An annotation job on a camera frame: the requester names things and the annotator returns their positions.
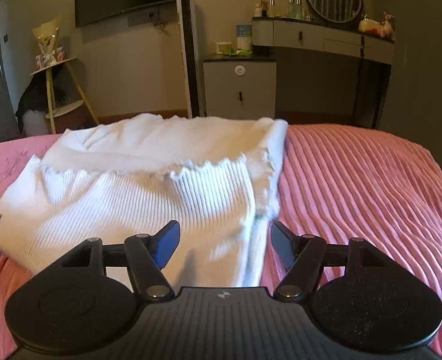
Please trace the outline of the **white ribbed knit sweater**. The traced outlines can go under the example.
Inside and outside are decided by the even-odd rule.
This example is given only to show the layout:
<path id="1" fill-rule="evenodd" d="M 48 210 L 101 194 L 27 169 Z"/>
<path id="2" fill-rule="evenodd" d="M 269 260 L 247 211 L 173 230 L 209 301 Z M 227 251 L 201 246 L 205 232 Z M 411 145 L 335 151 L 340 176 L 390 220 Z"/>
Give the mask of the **white ribbed knit sweater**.
<path id="1" fill-rule="evenodd" d="M 67 131 L 0 198 L 0 250 L 38 273 L 93 237 L 180 225 L 172 286 L 260 283 L 287 123 L 143 114 Z"/>

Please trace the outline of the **round two-tier side table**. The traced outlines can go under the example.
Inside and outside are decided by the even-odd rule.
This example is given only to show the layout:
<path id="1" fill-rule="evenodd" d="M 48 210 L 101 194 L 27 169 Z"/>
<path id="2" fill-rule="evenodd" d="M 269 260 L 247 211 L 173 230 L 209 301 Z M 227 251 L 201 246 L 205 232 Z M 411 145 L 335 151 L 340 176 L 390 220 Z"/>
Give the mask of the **round two-tier side table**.
<path id="1" fill-rule="evenodd" d="M 71 62 L 77 58 L 65 58 L 57 61 L 49 66 L 44 66 L 30 74 L 31 80 L 27 88 L 23 91 L 18 108 L 15 111 L 15 117 L 20 133 L 25 133 L 25 123 L 23 117 L 28 112 L 45 112 L 48 116 L 49 128 L 51 133 L 55 134 L 56 122 L 55 119 L 59 116 L 64 116 L 78 108 L 85 107 L 93 120 L 95 125 L 99 125 L 99 119 L 95 115 L 93 108 L 84 93 L 84 90 L 75 75 Z M 79 99 L 73 102 L 67 102 L 66 93 L 56 88 L 54 81 L 62 69 L 67 69 L 71 82 L 76 89 Z"/>

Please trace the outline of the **tall white standing panel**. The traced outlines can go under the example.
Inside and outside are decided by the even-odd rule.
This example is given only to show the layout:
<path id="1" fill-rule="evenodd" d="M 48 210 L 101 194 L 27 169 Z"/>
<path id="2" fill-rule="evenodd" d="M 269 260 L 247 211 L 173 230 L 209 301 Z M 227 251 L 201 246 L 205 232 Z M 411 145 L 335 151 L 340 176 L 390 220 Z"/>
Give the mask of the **tall white standing panel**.
<path id="1" fill-rule="evenodd" d="M 189 119 L 204 116 L 195 0 L 175 0 Z"/>

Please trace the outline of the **grey bedside cabinet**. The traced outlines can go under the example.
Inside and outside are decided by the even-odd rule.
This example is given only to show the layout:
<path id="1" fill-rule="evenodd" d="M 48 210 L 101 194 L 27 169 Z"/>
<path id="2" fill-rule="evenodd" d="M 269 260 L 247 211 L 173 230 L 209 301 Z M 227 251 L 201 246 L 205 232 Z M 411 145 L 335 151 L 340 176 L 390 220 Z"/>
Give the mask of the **grey bedside cabinet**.
<path id="1" fill-rule="evenodd" d="M 261 119 L 275 116 L 276 62 L 212 57 L 203 62 L 208 116 Z"/>

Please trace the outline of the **grey dressing table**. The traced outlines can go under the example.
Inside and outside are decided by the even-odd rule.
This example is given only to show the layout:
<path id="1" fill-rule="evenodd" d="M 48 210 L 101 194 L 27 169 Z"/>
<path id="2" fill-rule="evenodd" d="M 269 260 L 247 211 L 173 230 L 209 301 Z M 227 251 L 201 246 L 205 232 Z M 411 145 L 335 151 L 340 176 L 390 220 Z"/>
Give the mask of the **grey dressing table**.
<path id="1" fill-rule="evenodd" d="M 276 63 L 276 117 L 378 128 L 392 41 L 284 17 L 253 18 L 252 26 L 255 53 Z"/>

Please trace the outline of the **wrapped flower bouquet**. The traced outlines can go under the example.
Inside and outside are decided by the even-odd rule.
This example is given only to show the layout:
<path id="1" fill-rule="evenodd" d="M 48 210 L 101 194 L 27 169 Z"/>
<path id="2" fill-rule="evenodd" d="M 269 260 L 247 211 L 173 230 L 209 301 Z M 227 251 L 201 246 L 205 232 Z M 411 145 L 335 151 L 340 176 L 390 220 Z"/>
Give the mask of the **wrapped flower bouquet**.
<path id="1" fill-rule="evenodd" d="M 55 17 L 50 22 L 34 28 L 32 33 L 40 48 L 40 54 L 36 55 L 36 67 L 38 70 L 49 68 L 66 59 L 64 47 L 58 43 L 62 15 Z"/>

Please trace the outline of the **grey curtain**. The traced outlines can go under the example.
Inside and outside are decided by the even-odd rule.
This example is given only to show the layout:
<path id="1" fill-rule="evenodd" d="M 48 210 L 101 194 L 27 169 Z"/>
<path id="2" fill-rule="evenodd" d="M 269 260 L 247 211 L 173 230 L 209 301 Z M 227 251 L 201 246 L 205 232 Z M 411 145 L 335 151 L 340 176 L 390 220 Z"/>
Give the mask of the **grey curtain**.
<path id="1" fill-rule="evenodd" d="M 375 0 L 396 18 L 380 127 L 427 148 L 442 168 L 442 0 Z"/>

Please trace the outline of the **pink plush toy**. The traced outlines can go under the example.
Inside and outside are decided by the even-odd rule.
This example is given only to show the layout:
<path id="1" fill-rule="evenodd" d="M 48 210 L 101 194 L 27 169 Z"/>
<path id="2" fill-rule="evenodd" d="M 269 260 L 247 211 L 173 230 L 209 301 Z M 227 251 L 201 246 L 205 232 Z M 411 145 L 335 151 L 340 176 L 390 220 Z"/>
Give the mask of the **pink plush toy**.
<path id="1" fill-rule="evenodd" d="M 395 16 L 391 14 L 384 13 L 384 21 L 382 23 L 380 36 L 382 38 L 390 38 L 392 40 L 395 39 L 395 30 L 396 30 L 396 19 Z"/>

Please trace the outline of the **pink corduroy bedspread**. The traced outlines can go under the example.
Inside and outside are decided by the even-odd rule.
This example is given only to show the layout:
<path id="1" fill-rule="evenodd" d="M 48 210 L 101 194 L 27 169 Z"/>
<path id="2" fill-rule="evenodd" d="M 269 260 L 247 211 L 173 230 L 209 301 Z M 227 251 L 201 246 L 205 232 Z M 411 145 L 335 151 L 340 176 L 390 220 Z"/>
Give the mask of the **pink corduroy bedspread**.
<path id="1" fill-rule="evenodd" d="M 30 157 L 42 157 L 60 136 L 0 143 L 0 196 Z M 375 130 L 291 125 L 279 197 L 279 220 L 292 231 L 334 244 L 363 237 L 442 300 L 442 171 L 427 149 Z M 30 278 L 0 251 L 0 359 L 15 349 L 5 303 Z M 432 347 L 442 356 L 442 327 Z"/>

